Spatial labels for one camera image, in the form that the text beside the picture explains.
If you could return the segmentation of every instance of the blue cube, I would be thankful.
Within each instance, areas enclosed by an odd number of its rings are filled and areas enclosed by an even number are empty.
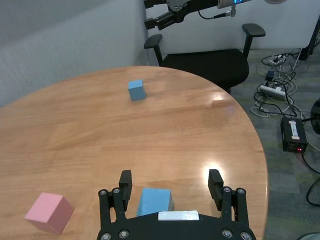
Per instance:
[[[169,189],[143,188],[137,216],[167,212],[174,210],[171,191]]]
[[[129,90],[131,101],[142,100],[146,97],[144,82],[141,79],[130,81],[128,83],[128,90]]]

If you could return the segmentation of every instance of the power supply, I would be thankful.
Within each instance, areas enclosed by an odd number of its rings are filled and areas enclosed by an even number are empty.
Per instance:
[[[283,151],[299,153],[306,150],[308,142],[301,119],[283,117],[281,121],[281,135]]]

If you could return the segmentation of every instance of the table surface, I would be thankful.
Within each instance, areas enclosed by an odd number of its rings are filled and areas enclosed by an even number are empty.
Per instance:
[[[136,79],[147,97],[131,102]],[[218,169],[225,186],[247,190],[250,227],[263,238],[266,159],[241,106],[194,74],[133,66],[61,81],[0,108],[0,240],[96,239],[98,191],[117,187],[126,169],[128,218],[144,187],[171,189],[177,211],[219,217],[207,186],[209,169]],[[41,192],[75,207],[61,236],[24,220]]]

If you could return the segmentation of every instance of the power strip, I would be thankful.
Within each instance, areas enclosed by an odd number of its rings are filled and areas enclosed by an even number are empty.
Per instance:
[[[268,86],[260,86],[260,91],[268,96],[275,97],[281,100],[286,100],[286,93],[281,91],[281,87],[277,86],[275,89]]]

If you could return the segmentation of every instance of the wooden block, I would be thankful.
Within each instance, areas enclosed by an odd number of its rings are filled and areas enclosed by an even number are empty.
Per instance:
[[[62,195],[43,192],[34,202],[24,219],[37,229],[61,234],[74,208]]]

